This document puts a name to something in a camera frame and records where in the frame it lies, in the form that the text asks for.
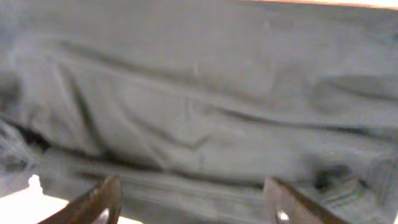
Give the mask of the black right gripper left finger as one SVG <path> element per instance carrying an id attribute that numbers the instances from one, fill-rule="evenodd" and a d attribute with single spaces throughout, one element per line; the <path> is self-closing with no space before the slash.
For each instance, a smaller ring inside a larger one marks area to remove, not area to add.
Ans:
<path id="1" fill-rule="evenodd" d="M 114 175 L 39 224 L 117 224 L 120 214 L 121 183 L 119 177 Z"/>

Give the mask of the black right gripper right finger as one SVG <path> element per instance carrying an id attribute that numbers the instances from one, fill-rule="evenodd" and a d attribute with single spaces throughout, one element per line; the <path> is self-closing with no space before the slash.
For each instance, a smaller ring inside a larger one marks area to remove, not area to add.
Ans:
<path id="1" fill-rule="evenodd" d="M 270 224 L 348 224 L 277 177 L 264 180 L 264 199 Z"/>

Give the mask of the black t-shirt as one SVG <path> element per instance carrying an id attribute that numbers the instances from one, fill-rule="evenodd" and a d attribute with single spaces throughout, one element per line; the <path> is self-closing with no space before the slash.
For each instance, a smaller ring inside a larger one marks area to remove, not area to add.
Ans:
<path id="1" fill-rule="evenodd" d="M 277 177 L 349 223 L 397 214 L 397 11 L 1 2 L 1 195 L 120 178 L 142 223 L 269 223 Z"/>

